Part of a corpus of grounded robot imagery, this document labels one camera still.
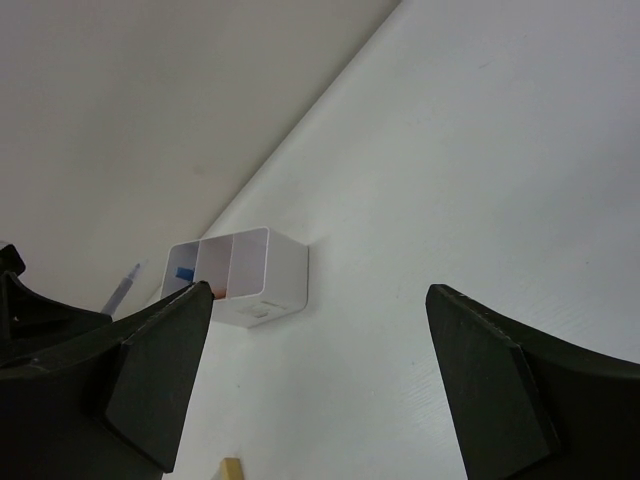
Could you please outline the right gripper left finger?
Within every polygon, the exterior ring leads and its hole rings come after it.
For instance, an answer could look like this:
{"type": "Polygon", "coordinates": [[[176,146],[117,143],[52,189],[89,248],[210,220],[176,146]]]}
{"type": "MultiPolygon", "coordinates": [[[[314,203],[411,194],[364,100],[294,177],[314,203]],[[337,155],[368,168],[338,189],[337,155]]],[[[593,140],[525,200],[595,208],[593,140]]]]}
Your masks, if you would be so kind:
{"type": "Polygon", "coordinates": [[[43,297],[1,246],[1,469],[170,473],[214,304],[190,284],[126,318],[43,297]]]}

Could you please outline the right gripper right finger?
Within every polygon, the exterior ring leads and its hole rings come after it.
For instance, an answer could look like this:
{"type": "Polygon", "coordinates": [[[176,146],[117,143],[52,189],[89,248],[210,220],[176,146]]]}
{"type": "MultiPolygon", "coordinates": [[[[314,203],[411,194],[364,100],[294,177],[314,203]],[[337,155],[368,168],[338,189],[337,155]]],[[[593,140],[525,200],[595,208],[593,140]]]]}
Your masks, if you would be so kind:
{"type": "Polygon", "coordinates": [[[639,366],[434,284],[426,314],[470,479],[636,479],[639,366]]]}

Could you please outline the purple pen clear cap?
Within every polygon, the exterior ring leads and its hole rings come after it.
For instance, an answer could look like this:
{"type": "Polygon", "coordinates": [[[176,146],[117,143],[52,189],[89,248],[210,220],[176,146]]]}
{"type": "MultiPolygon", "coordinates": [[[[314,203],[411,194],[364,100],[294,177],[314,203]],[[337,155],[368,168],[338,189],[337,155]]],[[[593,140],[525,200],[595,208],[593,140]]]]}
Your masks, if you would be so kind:
{"type": "Polygon", "coordinates": [[[111,294],[100,313],[113,317],[119,306],[122,304],[129,291],[131,290],[136,279],[146,267],[147,261],[138,262],[134,267],[122,278],[114,292],[111,294]]]}

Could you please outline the blue-capped clear spray bottle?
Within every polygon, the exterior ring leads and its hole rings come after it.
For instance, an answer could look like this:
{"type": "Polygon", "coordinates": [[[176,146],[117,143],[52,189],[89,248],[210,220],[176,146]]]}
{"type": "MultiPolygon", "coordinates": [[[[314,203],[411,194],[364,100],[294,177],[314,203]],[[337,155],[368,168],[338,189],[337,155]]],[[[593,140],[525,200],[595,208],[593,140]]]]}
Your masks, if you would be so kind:
{"type": "Polygon", "coordinates": [[[174,276],[179,280],[191,283],[194,279],[194,270],[186,267],[177,267],[174,276]]]}

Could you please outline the orange highlighter pen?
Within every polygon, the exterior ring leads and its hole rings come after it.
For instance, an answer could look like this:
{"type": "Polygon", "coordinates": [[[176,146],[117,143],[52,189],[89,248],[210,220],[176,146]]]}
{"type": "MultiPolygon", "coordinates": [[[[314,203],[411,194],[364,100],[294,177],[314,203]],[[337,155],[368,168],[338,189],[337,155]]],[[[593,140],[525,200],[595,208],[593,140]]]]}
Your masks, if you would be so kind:
{"type": "Polygon", "coordinates": [[[225,288],[213,288],[212,294],[215,300],[225,299],[227,297],[227,290],[225,288]]]}

